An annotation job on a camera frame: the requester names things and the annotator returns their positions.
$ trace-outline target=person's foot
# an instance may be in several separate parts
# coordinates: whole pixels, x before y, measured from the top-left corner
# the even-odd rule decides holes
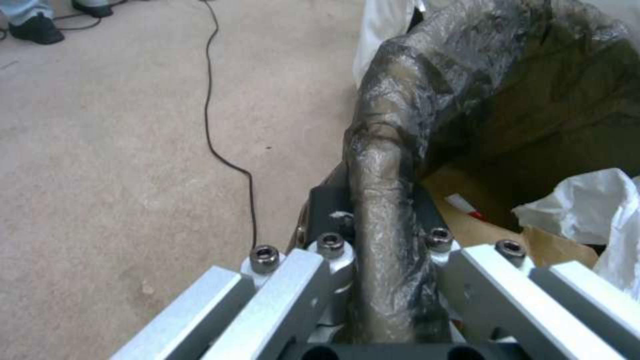
[[[65,39],[53,21],[42,13],[38,13],[37,16],[30,18],[22,25],[9,24],[9,32],[15,38],[33,41],[41,45],[55,44]]]
[[[74,7],[74,9],[93,17],[107,17],[113,15],[113,11],[111,11],[111,5],[85,6],[81,3],[78,3],[76,0],[72,0],[71,5]]]

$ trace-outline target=clear plastic wrap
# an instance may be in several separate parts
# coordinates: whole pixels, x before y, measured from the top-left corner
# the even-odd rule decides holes
[[[578,126],[571,114],[544,109],[602,105],[590,95],[612,83],[608,107],[598,111],[615,113],[622,107],[612,98],[630,99],[624,109],[637,121],[634,41],[622,23],[574,0],[459,0],[383,43],[344,139],[355,209],[356,342],[449,337],[410,197],[420,176],[455,155],[473,151],[487,159],[558,126]],[[575,68],[549,73],[541,60]],[[592,63],[610,70],[593,70]],[[513,102],[494,101],[514,88]],[[515,110],[532,117],[509,119]],[[509,131],[522,126],[531,136],[511,139]]]

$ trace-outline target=plastic bag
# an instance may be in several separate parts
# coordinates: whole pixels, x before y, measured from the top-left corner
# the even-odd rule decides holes
[[[534,226],[583,244],[608,245],[593,270],[640,300],[640,177],[612,168],[570,177],[549,196],[513,209]]]

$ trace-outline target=black cable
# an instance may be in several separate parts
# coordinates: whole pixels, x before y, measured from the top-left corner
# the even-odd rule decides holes
[[[120,0],[116,3],[113,4],[109,4],[110,7],[114,8],[118,5],[122,5],[126,2],[128,2],[129,0]],[[60,20],[66,20],[66,19],[72,19],[74,17],[80,17],[80,16],[88,16],[85,13],[72,13],[69,15],[63,15],[63,16],[57,16],[55,18],[53,18],[53,21],[60,21]],[[98,26],[100,23],[102,22],[102,18],[98,18],[95,20],[95,22],[86,25],[86,26],[78,26],[78,27],[74,27],[74,28],[57,28],[60,31],[75,31],[75,30],[86,30],[86,29],[91,29],[91,28],[95,28],[96,26]],[[7,29],[4,28],[0,28],[0,41],[6,39],[7,37]]]
[[[201,1],[205,5],[207,5],[207,7],[209,8],[209,12],[211,13],[211,17],[213,18],[213,23],[216,25],[216,28],[214,29],[213,33],[211,33],[211,36],[209,37],[209,40],[207,41],[207,46],[205,48],[205,54],[207,56],[207,74],[209,75],[209,82],[207,84],[207,99],[204,102],[204,127],[205,127],[205,132],[207,134],[207,144],[209,145],[209,150],[211,151],[211,154],[213,154],[213,156],[215,156],[227,167],[234,169],[235,171],[245,175],[247,179],[249,179],[249,205],[251,209],[251,223],[253,226],[253,238],[251,242],[251,248],[253,249],[257,244],[257,226],[255,221],[255,205],[253,201],[253,176],[250,171],[245,170],[233,164],[231,161],[225,159],[222,155],[220,155],[216,151],[216,149],[213,147],[213,144],[211,142],[211,134],[209,132],[209,103],[211,102],[211,88],[212,88],[213,79],[211,74],[212,65],[211,65],[211,55],[209,55],[209,49],[211,48],[211,42],[213,42],[213,39],[216,37],[216,35],[218,34],[218,31],[220,30],[220,25],[218,25],[218,18],[216,17],[216,13],[213,11],[213,8],[211,8],[211,5],[209,5],[209,2],[207,0],[201,0]]]
[[[60,31],[75,31],[75,30],[86,30],[86,29],[91,29],[91,28],[95,28],[96,26],[98,26],[100,24],[100,22],[102,22],[102,18],[99,17],[93,24],[89,24],[87,26],[79,26],[78,28],[58,28],[58,30]]]

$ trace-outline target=hex socket screw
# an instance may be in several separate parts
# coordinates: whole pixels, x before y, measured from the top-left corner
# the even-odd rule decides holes
[[[317,252],[325,259],[339,258],[344,253],[344,238],[338,233],[324,233],[317,238]]]
[[[451,250],[453,235],[444,227],[434,227],[427,236],[427,247],[435,252],[447,252]]]
[[[495,243],[495,250],[516,267],[522,266],[527,250],[517,241],[503,239]]]
[[[251,269],[258,274],[268,274],[278,268],[280,253],[271,245],[258,245],[249,253]]]

